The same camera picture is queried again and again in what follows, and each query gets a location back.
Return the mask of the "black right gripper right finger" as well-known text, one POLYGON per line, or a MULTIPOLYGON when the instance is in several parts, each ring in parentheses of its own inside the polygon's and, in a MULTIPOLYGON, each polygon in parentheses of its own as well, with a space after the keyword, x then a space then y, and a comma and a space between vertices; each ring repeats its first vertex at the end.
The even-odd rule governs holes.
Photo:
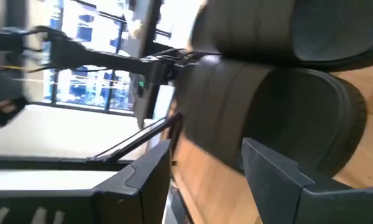
POLYGON ((242 163, 263 223, 373 224, 373 187, 354 189, 303 169, 250 138, 242 163))

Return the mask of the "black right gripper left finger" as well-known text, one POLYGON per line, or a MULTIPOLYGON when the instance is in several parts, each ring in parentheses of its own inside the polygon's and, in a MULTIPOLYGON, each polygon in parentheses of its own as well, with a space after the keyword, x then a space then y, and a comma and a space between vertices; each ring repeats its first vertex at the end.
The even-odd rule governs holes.
POLYGON ((171 176, 171 141, 121 170, 0 169, 0 223, 161 223, 171 176))

